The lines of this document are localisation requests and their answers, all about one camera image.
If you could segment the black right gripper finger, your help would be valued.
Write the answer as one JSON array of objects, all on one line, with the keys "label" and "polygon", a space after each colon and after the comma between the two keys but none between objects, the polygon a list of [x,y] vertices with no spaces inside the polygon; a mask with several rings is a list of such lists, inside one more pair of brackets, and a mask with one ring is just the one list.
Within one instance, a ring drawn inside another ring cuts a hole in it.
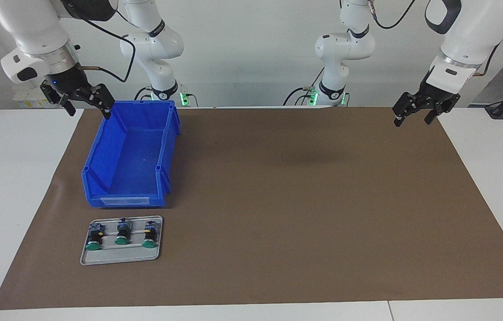
[{"label": "black right gripper finger", "polygon": [[75,89],[75,96],[77,100],[98,108],[105,119],[110,119],[115,99],[105,84]]},{"label": "black right gripper finger", "polygon": [[50,104],[56,104],[63,108],[69,116],[75,115],[76,109],[69,100],[68,94],[59,94],[47,81],[42,82],[40,89]]}]

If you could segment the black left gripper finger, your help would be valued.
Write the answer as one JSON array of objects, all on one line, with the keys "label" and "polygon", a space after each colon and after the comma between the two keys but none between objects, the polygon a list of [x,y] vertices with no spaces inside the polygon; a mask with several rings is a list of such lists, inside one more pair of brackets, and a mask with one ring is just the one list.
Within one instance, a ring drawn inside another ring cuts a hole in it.
[{"label": "black left gripper finger", "polygon": [[434,120],[443,113],[451,111],[451,100],[445,100],[442,103],[435,103],[434,107],[425,116],[425,123],[431,125]]},{"label": "black left gripper finger", "polygon": [[400,127],[408,116],[421,110],[424,102],[424,94],[403,93],[393,106],[393,112],[395,114],[394,125]]}]

